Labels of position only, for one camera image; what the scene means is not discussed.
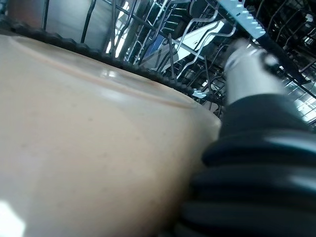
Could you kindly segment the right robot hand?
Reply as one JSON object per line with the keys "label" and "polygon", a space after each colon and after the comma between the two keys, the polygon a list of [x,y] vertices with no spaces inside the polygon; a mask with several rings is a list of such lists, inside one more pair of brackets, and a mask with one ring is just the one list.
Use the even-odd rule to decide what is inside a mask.
{"label": "right robot hand", "polygon": [[227,50],[226,109],[169,237],[313,237],[316,136],[273,57],[239,39]]}

